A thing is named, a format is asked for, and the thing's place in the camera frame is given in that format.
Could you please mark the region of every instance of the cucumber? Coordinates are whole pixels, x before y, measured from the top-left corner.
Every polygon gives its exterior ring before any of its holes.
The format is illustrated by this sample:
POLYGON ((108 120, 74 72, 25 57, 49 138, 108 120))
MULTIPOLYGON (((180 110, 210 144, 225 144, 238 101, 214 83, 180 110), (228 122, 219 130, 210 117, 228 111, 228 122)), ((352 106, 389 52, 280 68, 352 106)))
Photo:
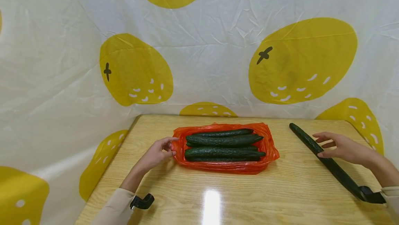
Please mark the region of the cucumber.
POLYGON ((195 136, 204 136, 204 137, 214 137, 214 138, 225 138, 231 136, 245 135, 251 134, 254 131, 252 129, 239 129, 239 130, 229 130, 229 131, 219 131, 219 132, 209 132, 209 133, 194 133, 195 136))
POLYGON ((209 157, 203 157, 203 158, 191 158, 191 159, 187 159, 187 161, 191 161, 191 162, 250 162, 250 161, 260 161, 260 157, 230 157, 230 158, 209 158, 209 157))
MULTIPOLYGON (((318 153, 324 151, 316 141, 312 139, 304 130, 294 123, 290 123, 290 129, 295 135, 317 156, 318 153)), ((331 174, 344 186, 350 193, 362 201, 372 204, 383 204, 385 199, 380 192, 373 193, 367 186, 358 186, 357 183, 334 161, 334 159, 323 159, 317 157, 331 174)))
POLYGON ((236 148, 242 146, 249 146, 257 141, 263 139, 262 136, 257 134, 247 134, 232 136, 227 138, 213 138, 213 137, 203 137, 203 136, 187 136, 187 142, 191 145, 199 146, 212 146, 212 147, 226 147, 226 148, 236 148))
POLYGON ((251 151, 249 149, 240 148, 218 148, 218 147, 197 147, 188 149, 184 152, 186 159, 193 159, 197 157, 203 158, 243 158, 243 157, 263 157, 265 152, 251 151))
MULTIPOLYGON (((187 146, 188 147, 200 147, 195 143, 191 143, 189 141, 187 141, 187 146)), ((250 145, 250 146, 242 146, 242 147, 236 147, 237 149, 247 149, 247 150, 251 150, 251 151, 258 151, 258 147, 254 146, 254 145, 250 145)))

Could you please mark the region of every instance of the right hand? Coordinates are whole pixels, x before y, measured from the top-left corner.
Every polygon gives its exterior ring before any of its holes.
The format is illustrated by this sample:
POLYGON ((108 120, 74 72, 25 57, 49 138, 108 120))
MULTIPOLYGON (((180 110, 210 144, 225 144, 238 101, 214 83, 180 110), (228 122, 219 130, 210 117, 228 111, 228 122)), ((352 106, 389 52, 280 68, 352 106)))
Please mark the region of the right hand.
POLYGON ((323 144, 322 148, 337 147, 333 150, 320 152, 317 155, 320 158, 328 159, 336 157, 352 164, 360 164, 366 168, 370 168, 373 165, 373 162, 381 157, 378 152, 370 147, 359 144, 341 134, 323 132, 313 134, 313 137, 317 138, 317 143, 332 140, 329 143, 323 144))

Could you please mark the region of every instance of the wrist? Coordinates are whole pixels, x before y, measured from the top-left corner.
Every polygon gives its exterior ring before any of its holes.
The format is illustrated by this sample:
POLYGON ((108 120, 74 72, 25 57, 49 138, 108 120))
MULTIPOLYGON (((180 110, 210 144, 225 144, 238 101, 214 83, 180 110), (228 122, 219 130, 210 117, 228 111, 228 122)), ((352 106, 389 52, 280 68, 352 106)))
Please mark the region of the wrist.
POLYGON ((380 169, 386 163, 387 163, 386 158, 383 157, 381 154, 378 154, 377 152, 375 152, 374 155, 367 158, 367 161, 363 164, 363 166, 366 167, 367 169, 373 171, 373 170, 380 169))

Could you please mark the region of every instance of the left hand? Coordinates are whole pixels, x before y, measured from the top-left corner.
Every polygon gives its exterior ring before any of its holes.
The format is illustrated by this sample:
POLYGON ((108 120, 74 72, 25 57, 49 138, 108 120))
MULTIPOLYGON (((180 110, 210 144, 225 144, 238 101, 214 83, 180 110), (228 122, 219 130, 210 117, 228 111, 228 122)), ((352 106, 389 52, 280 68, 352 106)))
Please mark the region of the left hand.
POLYGON ((178 138, 166 137, 157 140, 150 146, 145 154, 139 159, 136 166, 140 167, 144 172, 156 167, 160 162, 176 155, 175 151, 171 149, 171 142, 178 138))

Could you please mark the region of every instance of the hand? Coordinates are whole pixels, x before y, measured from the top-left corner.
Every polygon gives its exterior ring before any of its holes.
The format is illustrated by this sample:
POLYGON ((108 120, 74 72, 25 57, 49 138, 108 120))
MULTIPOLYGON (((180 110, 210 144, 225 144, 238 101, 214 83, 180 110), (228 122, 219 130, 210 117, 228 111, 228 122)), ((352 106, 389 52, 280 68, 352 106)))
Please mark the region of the hand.
POLYGON ((120 188, 135 193, 144 175, 149 172, 150 169, 176 154, 176 152, 171 149, 171 142, 177 139, 178 138, 168 137, 155 141, 130 170, 129 174, 120 185, 120 188))
POLYGON ((174 156, 176 152, 172 151, 171 142, 176 141, 177 139, 178 138, 167 137, 155 141, 154 144, 152 144, 152 146, 137 162, 135 167, 139 167, 141 170, 147 173, 150 169, 156 167, 163 160, 174 156))
POLYGON ((352 164, 360 164, 366 168, 372 167, 374 162, 381 157, 378 152, 370 147, 364 146, 353 141, 344 135, 323 132, 316 133, 313 137, 317 138, 316 142, 321 143, 324 141, 332 140, 329 143, 323 144, 323 148, 330 148, 336 146, 336 149, 320 152, 317 156, 320 158, 336 157, 341 158, 352 164))

